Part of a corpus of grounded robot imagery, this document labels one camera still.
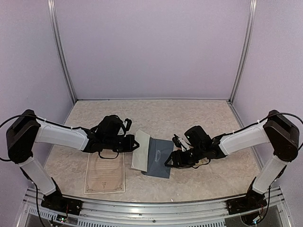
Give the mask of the blue paper envelope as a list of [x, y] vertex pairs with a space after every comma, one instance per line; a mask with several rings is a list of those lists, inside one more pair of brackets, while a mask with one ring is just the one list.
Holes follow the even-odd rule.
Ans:
[[150, 138], [147, 171], [142, 171], [142, 174], [169, 179], [170, 167], [165, 166], [165, 162], [173, 149], [174, 143], [171, 140]]

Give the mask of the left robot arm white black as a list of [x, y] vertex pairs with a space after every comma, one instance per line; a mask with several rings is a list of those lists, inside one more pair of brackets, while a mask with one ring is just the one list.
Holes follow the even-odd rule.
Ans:
[[98, 125], [90, 129], [51, 122], [37, 116], [31, 109], [8, 118], [1, 126], [10, 121], [13, 123], [6, 131], [6, 161], [18, 165], [42, 194], [48, 196], [48, 203], [56, 210], [62, 210], [66, 206], [66, 199], [59, 194], [55, 180], [34, 157], [35, 144], [57, 145], [98, 155], [105, 149], [119, 155], [133, 152], [140, 147], [135, 136], [128, 134], [132, 121], [128, 118], [121, 120], [117, 115], [105, 116]]

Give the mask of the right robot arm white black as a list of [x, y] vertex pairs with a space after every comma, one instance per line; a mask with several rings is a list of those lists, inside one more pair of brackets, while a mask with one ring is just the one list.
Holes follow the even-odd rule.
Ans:
[[271, 159], [252, 181], [249, 194], [242, 199], [242, 206], [252, 210], [260, 203], [260, 195], [280, 177], [303, 147], [299, 142], [299, 128], [287, 118], [288, 116], [289, 113], [272, 110], [265, 118], [251, 125], [213, 138], [200, 125], [193, 126], [184, 134], [187, 141], [174, 135], [172, 140], [178, 149], [171, 152], [165, 166], [197, 169], [202, 159], [221, 159], [256, 145], [271, 144], [274, 150]]

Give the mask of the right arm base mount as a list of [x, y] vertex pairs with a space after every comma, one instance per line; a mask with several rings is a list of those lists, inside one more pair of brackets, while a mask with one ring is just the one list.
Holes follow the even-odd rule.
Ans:
[[264, 193], [259, 194], [250, 186], [245, 196], [229, 199], [226, 201], [226, 205], [229, 215], [233, 215], [265, 207], [267, 201]]

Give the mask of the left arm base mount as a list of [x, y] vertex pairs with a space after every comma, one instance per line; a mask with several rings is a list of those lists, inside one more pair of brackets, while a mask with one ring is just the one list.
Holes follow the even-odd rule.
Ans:
[[82, 201], [64, 197], [59, 189], [50, 195], [44, 195], [41, 206], [50, 210], [79, 216], [82, 208]]

